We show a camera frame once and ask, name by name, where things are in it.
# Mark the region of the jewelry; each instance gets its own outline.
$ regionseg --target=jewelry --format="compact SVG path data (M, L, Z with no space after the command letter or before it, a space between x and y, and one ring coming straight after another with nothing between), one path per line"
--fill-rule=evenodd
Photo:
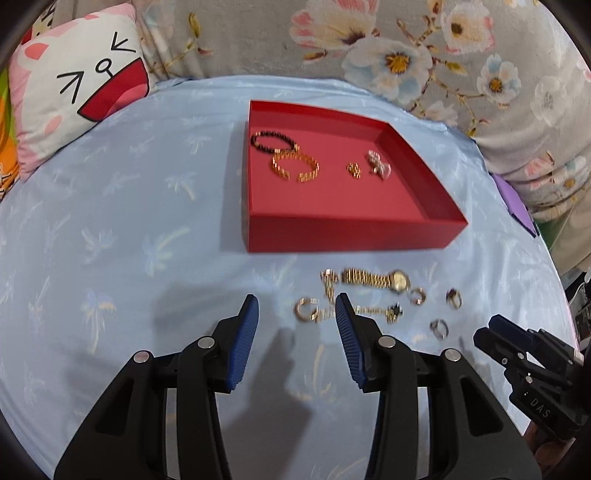
M318 307L312 312L311 315L303 315L301 314L301 307L305 304L312 304L317 305L317 299L301 299L297 304L295 304L295 314L296 316L304 321L304 322L311 322L316 321L316 323L321 322L322 320L326 320L329 318L335 317L335 283L339 282L339 276L337 272L334 270L323 270L320 272L320 279L324 284L324 296L329 301L329 308L319 310ZM361 307L357 305L355 307L355 313L360 314L376 314L376 315L384 315L386 317L386 321L388 323L394 323L398 320L399 317L402 316L402 308L400 308L400 304L390 305L388 308L383 309L380 307Z
M410 279L402 270L394 270L387 275L378 275L366 270L347 268L341 273L341 281L351 285L373 288L388 288L401 294L410 288Z
M361 168L358 163L350 163L347 165L347 171L353 176L354 179L361 178Z
M437 319L429 324L429 328L433 334L440 340L445 340L449 336L449 327L447 322L443 319Z
M305 314L301 311L301 308L304 305L315 305L312 313ZM311 299L309 297L304 297L300 299L298 303L295 304L294 307L295 316L297 316L302 322L316 322L320 323L324 318L320 318L320 312L318 310L318 299Z
M382 162L379 153L369 150L367 154L367 159L370 165L373 167L371 173L375 173L382 177L382 180L386 180L390 174L392 173L392 166L389 163Z
M271 159L271 170L277 173L282 179L289 180L291 178L291 174L281 168L277 163L280 160L285 158L292 158L294 160L301 160L307 163L311 168L312 171L309 173L300 173L298 174L297 181L305 182L305 181L312 181L318 176L318 171L320 170L320 165L313 157L306 155L305 153L301 153L299 151L287 151L282 153L276 153L273 155Z
M421 287L417 287L408 292L408 298L415 305L422 305L427 300L427 294Z
M445 295L446 302L454 310L459 310L462 307L462 295L459 290L452 288Z
M261 145L258 142L259 137L276 137L276 138L283 140L285 143L289 144L290 147L289 148L266 147L265 145ZM251 137L251 144L257 150L260 150L260 151L266 152L266 153L297 152L300 149L300 146L294 140L292 140L290 137L288 137L287 135L281 134L279 132L271 132L271 131L256 132Z
M304 305L313 305L311 313L303 313L301 308ZM323 320L331 319L335 317L335 307L330 306L327 309L318 308L318 299L311 299L304 297L300 299L294 307L295 315L304 323L316 322L320 323ZM388 308L383 309L380 307L361 307L357 305L355 307L356 315L373 314L373 315L384 315L388 323L395 323L400 316L402 316L402 308L397 303L396 305L390 305Z

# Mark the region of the bed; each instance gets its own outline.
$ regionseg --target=bed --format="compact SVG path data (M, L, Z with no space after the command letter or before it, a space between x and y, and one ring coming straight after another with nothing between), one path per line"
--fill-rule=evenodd
M400 301L403 316L394 325L378 319L382 331L416 350L462 351L525 429L502 368L473 346L474 331L500 313L571 345L576 335L547 247L509 215L472 140L338 80L234 76L158 87L62 149L0 204L0 410L49 477L134 352L177 352L254 293L261 318L244 381L218 396L234 478L360 478L377 397L351 380L335 322L301 323L293 313L301 297L323 298L326 268L408 273L427 292L420 307L388 291L344 291L361 305ZM243 172L251 99L389 122L469 226L437 251L248 254ZM459 310L445 302L450 288L462 292ZM445 341L428 327L436 318L449 324ZM426 473L422 394L420 410Z

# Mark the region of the cat face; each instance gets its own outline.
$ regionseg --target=cat face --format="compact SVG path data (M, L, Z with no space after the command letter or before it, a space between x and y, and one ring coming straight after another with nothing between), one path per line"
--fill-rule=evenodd
M87 15L24 44L11 60L10 84L19 157L45 160L148 95L133 6Z

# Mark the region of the red tray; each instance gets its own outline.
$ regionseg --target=red tray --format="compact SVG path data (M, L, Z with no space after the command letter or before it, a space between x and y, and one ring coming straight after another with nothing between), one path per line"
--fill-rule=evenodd
M272 130L288 135L320 164L318 177L282 160L291 180L269 167L271 155L250 137ZM285 148L278 139L265 145ZM351 113L281 102L252 101L248 125L248 251L316 252L443 248L467 225L445 188L389 124ZM370 173L368 150L392 166L386 180ZM360 179L346 167L358 163Z

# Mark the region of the floral fabric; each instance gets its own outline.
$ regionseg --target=floral fabric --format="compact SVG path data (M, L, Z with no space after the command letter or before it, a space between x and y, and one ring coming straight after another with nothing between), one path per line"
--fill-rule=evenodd
M58 0L56 23L117 0ZM539 221L589 187L591 71L537 0L133 0L160 79L336 77L480 146Z

